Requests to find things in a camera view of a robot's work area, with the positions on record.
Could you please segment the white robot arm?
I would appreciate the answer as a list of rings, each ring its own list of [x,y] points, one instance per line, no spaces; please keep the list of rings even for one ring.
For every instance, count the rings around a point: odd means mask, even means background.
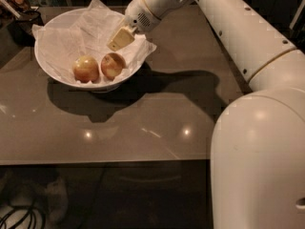
[[[243,0],[132,0],[117,51],[171,11],[197,3],[251,93],[217,119],[213,229],[305,229],[305,54]]]

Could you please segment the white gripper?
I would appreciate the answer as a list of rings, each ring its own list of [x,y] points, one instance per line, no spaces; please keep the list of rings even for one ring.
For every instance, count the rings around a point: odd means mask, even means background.
[[[125,18],[114,28],[107,46],[116,52],[134,41],[134,31],[146,33],[152,31],[161,21],[161,9],[150,0],[132,0],[125,10]]]

